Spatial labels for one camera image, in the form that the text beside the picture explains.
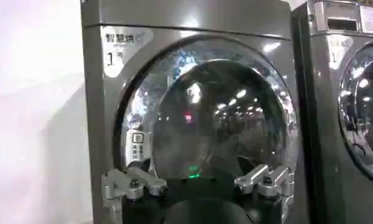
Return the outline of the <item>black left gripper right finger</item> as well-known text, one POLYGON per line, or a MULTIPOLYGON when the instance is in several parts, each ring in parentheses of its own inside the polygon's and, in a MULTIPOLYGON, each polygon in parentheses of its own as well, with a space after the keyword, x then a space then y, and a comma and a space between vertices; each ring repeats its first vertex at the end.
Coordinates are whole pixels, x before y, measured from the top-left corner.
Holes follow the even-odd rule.
POLYGON ((267 199, 279 198, 280 221, 285 223, 294 202, 294 172, 287 166, 269 170, 267 164, 260 164, 246 175, 234 179, 235 188, 243 195, 257 189, 259 196, 267 199))

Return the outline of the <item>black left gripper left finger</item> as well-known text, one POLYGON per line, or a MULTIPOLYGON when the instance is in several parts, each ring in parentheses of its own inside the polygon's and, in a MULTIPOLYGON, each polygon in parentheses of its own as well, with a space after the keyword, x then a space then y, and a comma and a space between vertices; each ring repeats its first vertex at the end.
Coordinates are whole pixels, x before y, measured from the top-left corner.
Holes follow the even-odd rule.
POLYGON ((161 197, 168 188, 167 181, 151 172, 151 160, 133 161, 125 169, 112 169, 101 176, 102 203, 109 211, 112 223, 123 222, 123 200, 137 201, 144 192, 161 197))

